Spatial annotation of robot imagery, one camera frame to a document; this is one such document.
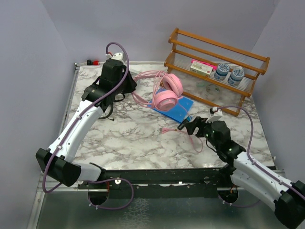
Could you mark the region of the grey white headphones with cable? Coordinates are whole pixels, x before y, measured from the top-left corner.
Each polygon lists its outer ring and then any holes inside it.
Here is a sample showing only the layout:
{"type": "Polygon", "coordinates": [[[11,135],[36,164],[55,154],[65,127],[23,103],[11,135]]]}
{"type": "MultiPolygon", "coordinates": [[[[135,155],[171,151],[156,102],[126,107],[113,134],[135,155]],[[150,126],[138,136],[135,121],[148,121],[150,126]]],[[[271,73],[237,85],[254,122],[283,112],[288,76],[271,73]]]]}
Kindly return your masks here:
{"type": "Polygon", "coordinates": [[[134,75],[138,75],[138,74],[141,73],[140,71],[135,70],[135,69],[132,69],[132,68],[129,69],[129,72],[130,72],[131,74],[134,74],[134,75]]]}

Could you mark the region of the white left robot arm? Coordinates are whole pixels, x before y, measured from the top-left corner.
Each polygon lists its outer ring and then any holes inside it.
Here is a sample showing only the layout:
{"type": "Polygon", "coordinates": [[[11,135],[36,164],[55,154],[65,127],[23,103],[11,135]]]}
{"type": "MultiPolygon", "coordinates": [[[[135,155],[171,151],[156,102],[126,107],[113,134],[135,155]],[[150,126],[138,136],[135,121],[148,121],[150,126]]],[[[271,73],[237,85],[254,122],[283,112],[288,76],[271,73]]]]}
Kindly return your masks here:
{"type": "Polygon", "coordinates": [[[92,164],[74,164],[75,155],[92,125],[113,105],[116,95],[131,93],[135,88],[129,63],[108,59],[101,75],[85,88],[74,116],[60,136],[47,149],[37,151],[35,156],[44,176],[67,187],[77,181],[89,181],[94,188],[101,188],[105,184],[102,169],[92,164]]]}

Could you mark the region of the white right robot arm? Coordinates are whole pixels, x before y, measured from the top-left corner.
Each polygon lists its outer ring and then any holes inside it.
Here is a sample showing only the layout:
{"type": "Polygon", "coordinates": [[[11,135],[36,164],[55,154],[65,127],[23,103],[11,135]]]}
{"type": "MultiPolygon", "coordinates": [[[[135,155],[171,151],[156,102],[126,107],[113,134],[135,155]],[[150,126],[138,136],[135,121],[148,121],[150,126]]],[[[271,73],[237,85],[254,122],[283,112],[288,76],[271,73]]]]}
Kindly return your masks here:
{"type": "Polygon", "coordinates": [[[305,219],[305,184],[293,182],[266,167],[231,139],[224,121],[207,122],[206,118],[185,119],[180,128],[189,135],[204,137],[226,163],[219,174],[220,183],[234,184],[256,196],[274,211],[276,218],[287,228],[297,228],[305,219]]]}

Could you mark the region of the black headphones with cable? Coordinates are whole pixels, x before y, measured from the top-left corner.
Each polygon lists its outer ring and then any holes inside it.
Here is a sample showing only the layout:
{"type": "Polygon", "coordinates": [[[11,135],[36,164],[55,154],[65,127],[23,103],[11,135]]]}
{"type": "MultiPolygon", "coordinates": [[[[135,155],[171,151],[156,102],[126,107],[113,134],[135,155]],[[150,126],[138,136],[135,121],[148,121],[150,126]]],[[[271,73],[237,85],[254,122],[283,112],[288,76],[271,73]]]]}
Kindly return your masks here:
{"type": "Polygon", "coordinates": [[[114,111],[114,106],[113,106],[113,104],[110,104],[109,108],[106,109],[103,116],[99,117],[99,120],[109,119],[111,121],[114,121],[113,118],[110,118],[110,116],[113,114],[113,111],[114,111]]]}

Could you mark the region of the pink headphones with cable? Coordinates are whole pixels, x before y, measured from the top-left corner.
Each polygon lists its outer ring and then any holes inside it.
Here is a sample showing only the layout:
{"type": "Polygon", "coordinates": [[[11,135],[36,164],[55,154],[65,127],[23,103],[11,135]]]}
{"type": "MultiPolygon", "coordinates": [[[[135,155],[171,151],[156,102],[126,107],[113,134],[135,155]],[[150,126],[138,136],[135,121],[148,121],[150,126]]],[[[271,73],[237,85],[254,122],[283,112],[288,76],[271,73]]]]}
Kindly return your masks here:
{"type": "Polygon", "coordinates": [[[169,111],[183,98],[183,85],[181,80],[172,73],[165,71],[144,71],[134,77],[137,82],[140,79],[153,78],[152,99],[146,101],[135,91],[131,93],[134,101],[145,108],[169,111]]]}

